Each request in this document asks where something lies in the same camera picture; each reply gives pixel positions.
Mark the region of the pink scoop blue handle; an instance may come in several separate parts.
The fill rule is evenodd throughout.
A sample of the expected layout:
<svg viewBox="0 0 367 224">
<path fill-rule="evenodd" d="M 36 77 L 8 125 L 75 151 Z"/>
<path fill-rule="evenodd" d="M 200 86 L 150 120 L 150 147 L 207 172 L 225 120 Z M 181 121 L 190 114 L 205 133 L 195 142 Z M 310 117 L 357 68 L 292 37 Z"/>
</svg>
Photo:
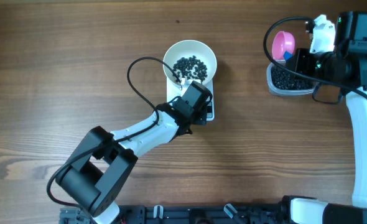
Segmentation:
<svg viewBox="0 0 367 224">
<path fill-rule="evenodd" d="M 288 60 L 295 50 L 295 38 L 289 32 L 279 31 L 272 42 L 272 57 L 274 60 Z"/>
</svg>

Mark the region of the cream white bowl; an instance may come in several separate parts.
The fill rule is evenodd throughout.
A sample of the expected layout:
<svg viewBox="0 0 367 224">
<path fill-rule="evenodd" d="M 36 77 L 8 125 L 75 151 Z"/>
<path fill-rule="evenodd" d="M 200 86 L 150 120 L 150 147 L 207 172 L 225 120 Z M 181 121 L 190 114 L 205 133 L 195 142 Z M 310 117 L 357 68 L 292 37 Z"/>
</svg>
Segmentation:
<svg viewBox="0 0 367 224">
<path fill-rule="evenodd" d="M 163 70 L 166 77 L 178 88 L 185 82 L 210 83 L 216 73 L 217 60 L 212 49 L 197 40 L 182 40 L 165 53 Z"/>
</svg>

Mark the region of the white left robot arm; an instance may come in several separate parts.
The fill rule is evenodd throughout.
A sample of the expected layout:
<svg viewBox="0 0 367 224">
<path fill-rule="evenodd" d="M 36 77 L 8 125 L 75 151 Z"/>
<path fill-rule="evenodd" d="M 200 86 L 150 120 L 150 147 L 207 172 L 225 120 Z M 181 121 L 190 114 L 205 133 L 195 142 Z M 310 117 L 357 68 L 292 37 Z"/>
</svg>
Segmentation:
<svg viewBox="0 0 367 224">
<path fill-rule="evenodd" d="M 211 91 L 192 82 L 182 96 L 153 108 L 150 117 L 126 129 L 91 129 L 69 159 L 50 178 L 74 200 L 71 206 L 93 223 L 113 223 L 120 209 L 116 197 L 137 160 L 151 149 L 191 134 L 191 125 L 207 122 Z"/>
</svg>

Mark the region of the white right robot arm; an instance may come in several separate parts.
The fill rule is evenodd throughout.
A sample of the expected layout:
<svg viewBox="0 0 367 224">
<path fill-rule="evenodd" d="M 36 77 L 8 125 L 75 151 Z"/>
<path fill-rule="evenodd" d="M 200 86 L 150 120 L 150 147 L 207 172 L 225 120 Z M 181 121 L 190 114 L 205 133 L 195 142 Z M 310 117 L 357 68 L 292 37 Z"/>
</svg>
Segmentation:
<svg viewBox="0 0 367 224">
<path fill-rule="evenodd" d="M 312 37 L 282 69 L 318 84 L 337 86 L 350 113 L 355 149 L 352 204 L 286 196 L 287 223 L 367 223 L 367 12 L 348 11 L 332 24 L 324 15 L 303 17 Z"/>
</svg>

